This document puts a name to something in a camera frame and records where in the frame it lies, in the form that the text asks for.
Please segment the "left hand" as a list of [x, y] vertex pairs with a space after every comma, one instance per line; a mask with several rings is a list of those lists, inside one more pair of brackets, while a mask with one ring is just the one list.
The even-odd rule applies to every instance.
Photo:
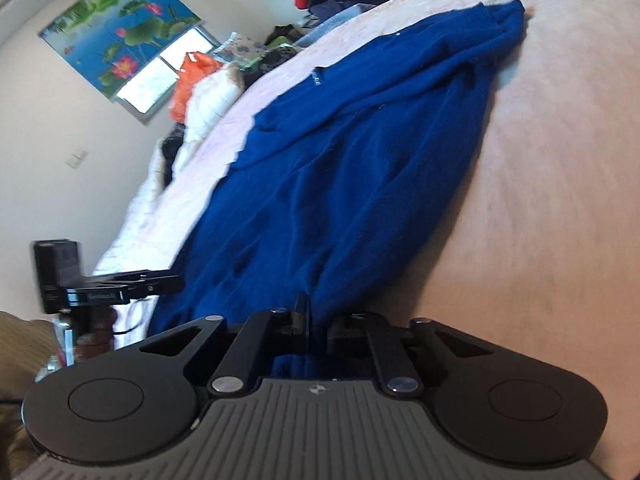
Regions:
[[114, 324], [117, 312], [113, 307], [100, 307], [94, 311], [89, 333], [78, 336], [74, 348], [75, 360], [84, 362], [115, 348]]

